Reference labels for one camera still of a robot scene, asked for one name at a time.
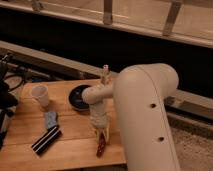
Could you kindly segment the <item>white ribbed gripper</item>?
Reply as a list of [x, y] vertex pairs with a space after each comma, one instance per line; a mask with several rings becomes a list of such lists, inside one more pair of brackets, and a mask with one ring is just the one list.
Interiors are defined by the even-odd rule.
[[110, 141], [110, 125], [107, 125], [109, 118], [105, 110], [90, 110], [90, 122], [94, 129], [96, 142], [99, 142], [99, 130], [104, 129], [105, 142], [108, 144]]

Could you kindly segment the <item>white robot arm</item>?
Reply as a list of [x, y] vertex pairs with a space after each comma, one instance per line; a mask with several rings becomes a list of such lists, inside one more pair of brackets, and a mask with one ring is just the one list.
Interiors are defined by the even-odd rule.
[[114, 100], [128, 171], [181, 171], [164, 107], [178, 83], [171, 66], [143, 64], [125, 68], [111, 84], [83, 91], [93, 116], [105, 114], [105, 99]]

